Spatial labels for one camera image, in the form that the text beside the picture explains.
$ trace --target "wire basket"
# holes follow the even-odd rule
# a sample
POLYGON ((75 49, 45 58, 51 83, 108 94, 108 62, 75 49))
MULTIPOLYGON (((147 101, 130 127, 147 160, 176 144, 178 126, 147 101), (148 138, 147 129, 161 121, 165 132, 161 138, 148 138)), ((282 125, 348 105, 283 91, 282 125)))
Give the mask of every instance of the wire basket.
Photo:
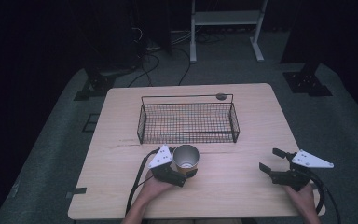
POLYGON ((139 141, 141 144, 236 143, 240 126, 233 98, 233 94, 223 93, 143 96, 139 141))

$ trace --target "wrist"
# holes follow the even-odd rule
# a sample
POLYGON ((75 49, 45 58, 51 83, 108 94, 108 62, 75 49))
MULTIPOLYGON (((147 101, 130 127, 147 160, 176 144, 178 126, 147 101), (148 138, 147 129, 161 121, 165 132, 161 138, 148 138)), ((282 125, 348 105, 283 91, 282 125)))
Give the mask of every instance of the wrist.
POLYGON ((320 224, 321 220, 318 217, 316 211, 301 212, 301 216, 304 219, 305 224, 320 224))

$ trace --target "metal stand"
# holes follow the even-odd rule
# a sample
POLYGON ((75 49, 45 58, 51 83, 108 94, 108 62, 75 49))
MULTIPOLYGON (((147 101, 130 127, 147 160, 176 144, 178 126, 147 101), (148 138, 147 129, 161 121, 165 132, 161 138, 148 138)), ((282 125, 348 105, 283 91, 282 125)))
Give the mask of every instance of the metal stand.
POLYGON ((285 72, 284 78, 293 93, 307 93, 309 96, 332 96, 325 85, 315 76, 319 63, 306 63, 300 72, 285 72))
POLYGON ((251 37, 251 44, 259 63, 264 62, 264 57, 258 47, 257 41, 261 31, 261 25, 264 20, 268 0, 263 1, 260 10, 250 11, 213 11, 196 12, 195 1, 192 1, 191 7, 191 40, 190 40, 190 61, 197 61, 196 53, 196 26, 197 25, 243 25, 255 24, 255 36, 251 37))

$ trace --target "cable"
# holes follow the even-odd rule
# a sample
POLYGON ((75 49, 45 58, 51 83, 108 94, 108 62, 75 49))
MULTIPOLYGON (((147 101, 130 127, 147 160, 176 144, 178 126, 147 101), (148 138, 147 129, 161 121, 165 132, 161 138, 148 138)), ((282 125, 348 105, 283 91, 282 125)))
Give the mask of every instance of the cable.
POLYGON ((139 180, 141 179, 141 175, 142 175, 142 172, 145 168, 145 165, 146 165, 146 162, 147 162, 147 159, 153 155, 153 154, 156 154, 158 153, 159 151, 159 147, 151 152, 149 152, 149 154, 147 154, 146 157, 144 157, 144 159, 142 160, 142 163, 141 163, 141 166, 139 167, 139 170, 138 170, 138 174, 135 178, 135 182, 133 183, 133 186, 132 186, 132 189, 131 189, 131 192, 130 192, 130 196, 129 196, 129 199, 127 201, 127 209, 126 209, 126 215, 127 213, 129 213, 130 211, 130 208, 131 208, 131 204, 132 204, 132 198, 133 198, 133 194, 135 193, 136 189, 138 189, 138 187, 141 185, 141 184, 138 184, 139 183, 139 180))
POLYGON ((316 184, 318 187, 319 194, 321 195, 321 199, 316 207, 316 212, 319 214, 321 211, 323 205, 324 205, 324 193, 327 192, 328 196, 330 197, 331 202, 333 203, 334 209, 336 210, 336 216, 337 216, 337 223, 341 223, 341 215, 338 211, 338 207, 336 204, 336 201, 333 198, 333 195, 328 190, 327 186, 324 184, 324 182, 317 176, 314 172, 310 171, 310 179, 316 184))
POLYGON ((153 71, 154 69, 156 69, 156 68, 158 67, 158 65, 159 65, 159 58, 158 58, 157 56, 155 56, 155 55, 152 55, 152 54, 147 54, 147 55, 152 56, 152 57, 154 57, 154 58, 157 60, 156 65, 153 66, 153 67, 152 67, 150 70, 148 70, 148 71, 145 71, 145 70, 144 70, 144 72, 143 72, 141 75, 139 75, 138 77, 136 77, 136 78, 127 86, 127 88, 130 87, 138 78, 140 78, 140 77, 142 77, 142 76, 144 76, 144 75, 147 75, 147 76, 148 76, 149 84, 151 84, 151 79, 150 79, 150 76, 148 75, 148 73, 151 72, 151 71, 153 71))
POLYGON ((190 56, 188 55, 187 52, 185 52, 185 51, 182 50, 182 49, 177 49, 177 48, 172 48, 172 49, 176 49, 176 50, 182 51, 182 52, 187 56, 187 58, 188 58, 188 67, 187 67, 185 73, 182 75, 182 78, 180 79, 180 81, 179 81, 179 83, 178 83, 178 86, 180 86, 180 85, 182 84, 183 79, 184 79, 185 76, 187 75, 188 70, 190 69, 190 65, 191 65, 190 56))

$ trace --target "black bracket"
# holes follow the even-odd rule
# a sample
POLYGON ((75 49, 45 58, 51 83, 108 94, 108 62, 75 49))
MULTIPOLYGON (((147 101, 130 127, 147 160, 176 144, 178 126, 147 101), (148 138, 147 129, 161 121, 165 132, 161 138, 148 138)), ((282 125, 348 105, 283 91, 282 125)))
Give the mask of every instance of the black bracket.
POLYGON ((300 72, 283 73, 293 93, 307 93, 309 96, 332 96, 332 93, 315 76, 319 63, 305 63, 300 72))
POLYGON ((272 171, 263 163, 259 163, 259 169, 269 175, 273 184, 287 185, 295 191, 299 191, 310 182, 310 169, 292 162, 296 153, 284 152, 277 148, 273 148, 272 153, 283 159, 286 158, 290 163, 290 170, 286 172, 272 171))

